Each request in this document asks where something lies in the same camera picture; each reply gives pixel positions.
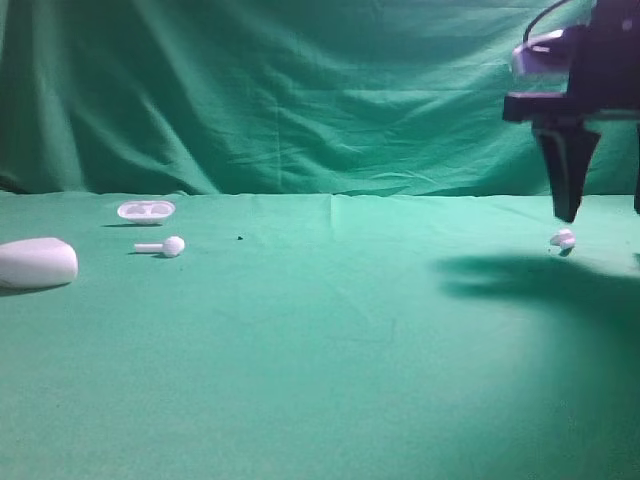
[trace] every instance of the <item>green cloth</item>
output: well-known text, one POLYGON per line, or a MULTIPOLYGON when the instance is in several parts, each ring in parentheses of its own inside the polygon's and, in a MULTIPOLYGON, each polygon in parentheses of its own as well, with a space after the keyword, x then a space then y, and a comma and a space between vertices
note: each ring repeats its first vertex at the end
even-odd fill
POLYGON ((548 197, 133 198, 0 194, 0 243, 80 265, 0 294, 2 480, 640 476, 631 197, 587 197, 567 257, 548 197))
MULTIPOLYGON (((0 188, 548 193, 529 125, 501 118, 538 87, 509 61, 551 3, 0 0, 0 188)), ((633 125, 599 127, 587 193, 633 193, 633 125)))

